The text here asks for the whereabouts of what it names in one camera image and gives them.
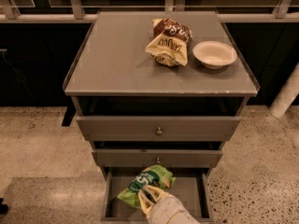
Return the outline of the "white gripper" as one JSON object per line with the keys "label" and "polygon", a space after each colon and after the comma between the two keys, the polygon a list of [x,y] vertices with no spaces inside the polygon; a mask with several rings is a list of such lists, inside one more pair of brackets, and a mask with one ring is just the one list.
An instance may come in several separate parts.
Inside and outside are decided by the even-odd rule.
{"label": "white gripper", "polygon": [[[153,205],[147,194],[153,201],[158,202]],[[190,224],[191,222],[182,202],[158,187],[144,186],[138,192],[138,199],[150,224]]]}

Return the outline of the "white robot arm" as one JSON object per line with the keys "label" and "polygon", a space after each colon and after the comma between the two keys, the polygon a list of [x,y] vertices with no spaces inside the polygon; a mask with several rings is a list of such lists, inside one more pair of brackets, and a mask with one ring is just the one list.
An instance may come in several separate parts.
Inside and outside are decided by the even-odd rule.
{"label": "white robot arm", "polygon": [[160,188],[146,185],[138,199],[149,224],[200,224],[177,197]]}

